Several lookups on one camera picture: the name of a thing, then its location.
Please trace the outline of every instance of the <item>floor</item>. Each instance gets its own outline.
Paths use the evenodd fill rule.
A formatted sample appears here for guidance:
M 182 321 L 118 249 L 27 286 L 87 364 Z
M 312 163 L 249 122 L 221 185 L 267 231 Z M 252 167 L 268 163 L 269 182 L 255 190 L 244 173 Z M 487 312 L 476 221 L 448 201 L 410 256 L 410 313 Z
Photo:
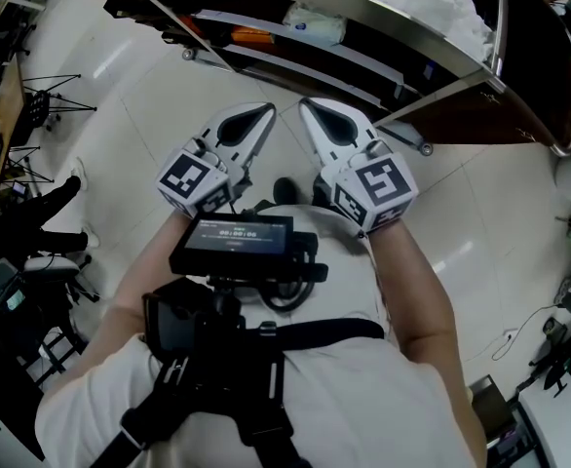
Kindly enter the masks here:
M 155 30 L 110 17 L 104 1 L 50 0 L 22 68 L 24 77 L 81 73 L 60 91 L 98 107 L 94 114 L 65 115 L 51 133 L 37 132 L 33 138 L 43 151 L 33 166 L 58 185 L 73 157 L 84 161 L 88 199 L 79 196 L 48 228 L 75 231 L 82 220 L 94 228 L 101 247 L 92 251 L 85 275 L 109 299 L 171 212 L 155 188 L 159 168 L 217 110 L 270 100 L 280 112 L 240 207 L 270 198 L 279 176 L 311 189 L 318 166 L 297 114 L 297 94 L 184 61 L 182 50 Z M 429 158 L 391 144 L 421 190 L 406 223 L 452 299 L 466 382 L 490 373 L 510 397 L 555 309 L 539 312 L 504 359 L 494 362 L 491 354 L 505 330 L 552 304 L 571 268 L 566 226 L 555 220 L 570 215 L 571 204 L 555 192 L 555 160 L 537 144 L 437 145 Z M 82 331 L 95 330 L 107 303 L 82 301 L 76 314 Z M 560 310 L 556 317 L 569 318 Z

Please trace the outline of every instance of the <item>white cloth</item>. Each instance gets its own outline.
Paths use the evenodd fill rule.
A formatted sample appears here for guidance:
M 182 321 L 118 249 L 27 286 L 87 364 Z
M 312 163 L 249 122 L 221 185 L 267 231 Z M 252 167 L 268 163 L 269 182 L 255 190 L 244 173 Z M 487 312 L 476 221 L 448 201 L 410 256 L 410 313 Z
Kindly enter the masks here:
M 311 207 L 279 207 L 295 229 L 316 232 L 317 261 L 326 283 L 292 315 L 244 300 L 247 326 L 359 317 L 388 329 L 369 244 L 350 220 Z M 120 420 L 151 392 L 160 364 L 139 336 L 39 409 L 36 434 L 53 467 L 88 467 L 120 431 Z M 438 373 L 408 362 L 389 341 L 345 340 L 286 352 L 284 404 L 293 442 L 314 468 L 474 467 Z M 142 454 L 133 467 L 254 468 L 253 448 L 240 441 L 228 417 L 192 414 L 167 443 Z
M 493 50 L 491 29 L 472 0 L 380 1 L 427 24 L 480 62 L 485 62 Z

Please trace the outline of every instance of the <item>person's leg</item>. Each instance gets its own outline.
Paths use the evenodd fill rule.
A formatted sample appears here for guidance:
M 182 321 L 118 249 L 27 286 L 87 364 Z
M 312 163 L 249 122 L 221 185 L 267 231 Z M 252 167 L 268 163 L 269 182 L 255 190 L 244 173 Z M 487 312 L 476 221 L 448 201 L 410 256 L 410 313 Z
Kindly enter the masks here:
M 314 180 L 314 187 L 312 190 L 313 192 L 312 206 L 319 208 L 326 208 L 327 210 L 333 210 L 333 207 L 331 206 L 331 201 L 324 192 L 322 185 L 323 181 L 321 179 L 321 176 L 318 175 L 316 177 L 316 180 Z
M 80 191 L 88 187 L 84 165 L 76 158 L 71 168 L 71 177 L 61 187 L 54 189 L 45 196 L 31 199 L 18 205 L 15 212 L 9 212 L 11 217 L 17 217 L 19 223 L 29 227 L 42 227 L 48 220 L 62 210 Z
M 264 210 L 281 205 L 297 205 L 299 203 L 298 195 L 298 188 L 294 181 L 283 176 L 278 178 L 273 185 L 273 200 L 275 203 L 263 199 L 250 210 L 244 210 L 243 214 L 259 214 Z
M 33 250 L 51 254 L 82 252 L 89 244 L 89 235 L 86 232 L 73 234 L 39 230 L 32 239 Z
M 72 175 L 61 187 L 45 196 L 33 198 L 16 207 L 19 217 L 28 225 L 42 227 L 60 210 L 62 210 L 80 190 L 80 178 Z

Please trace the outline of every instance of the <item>black strap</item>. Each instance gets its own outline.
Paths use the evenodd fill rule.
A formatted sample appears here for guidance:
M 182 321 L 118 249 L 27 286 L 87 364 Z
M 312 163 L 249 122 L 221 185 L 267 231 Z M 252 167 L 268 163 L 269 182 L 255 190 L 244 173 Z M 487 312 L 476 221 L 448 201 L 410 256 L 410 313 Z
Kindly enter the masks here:
M 253 443 L 257 457 L 263 467 L 270 468 L 312 468 L 312 465 L 298 455 L 289 436 L 283 432 L 264 433 Z
M 108 445 L 91 468 L 126 468 L 130 466 L 142 449 L 138 448 L 129 437 L 121 432 Z
M 257 330 L 244 333 L 247 343 L 264 343 L 280 352 L 326 347 L 350 338 L 382 339 L 384 336 L 383 328 L 378 324 L 356 318 L 313 321 L 280 328 L 274 323 L 264 323 Z M 161 374 L 166 370 L 167 367 L 163 367 Z M 184 410 L 181 403 L 172 404 L 171 401 L 175 402 L 172 395 L 161 393 L 156 385 L 138 408 L 129 409 L 124 414 L 122 432 L 92 468 L 125 468 L 151 444 L 170 438 L 190 412 Z M 298 455 L 285 430 L 261 432 L 255 436 L 252 445 L 264 468 L 311 468 L 309 462 Z
M 282 352 L 288 350 L 306 350 L 332 345 L 350 338 L 385 337 L 383 328 L 366 319 L 327 319 L 325 321 L 311 321 L 289 326 L 274 327 L 276 332 L 274 345 Z M 247 330 L 245 338 L 251 342 L 262 338 L 268 330 L 266 323 L 257 330 Z

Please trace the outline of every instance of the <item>table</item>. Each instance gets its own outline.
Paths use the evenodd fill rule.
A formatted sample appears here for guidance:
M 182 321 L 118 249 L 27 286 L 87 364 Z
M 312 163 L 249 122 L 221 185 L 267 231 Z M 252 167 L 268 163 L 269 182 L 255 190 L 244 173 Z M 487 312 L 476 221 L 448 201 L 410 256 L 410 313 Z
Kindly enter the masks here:
M 0 181 L 2 170 L 8 158 L 11 138 L 21 110 L 25 105 L 25 93 L 21 82 L 21 69 L 17 55 L 6 66 L 2 83 L 0 84 L 0 137 L 4 147 L 0 153 Z

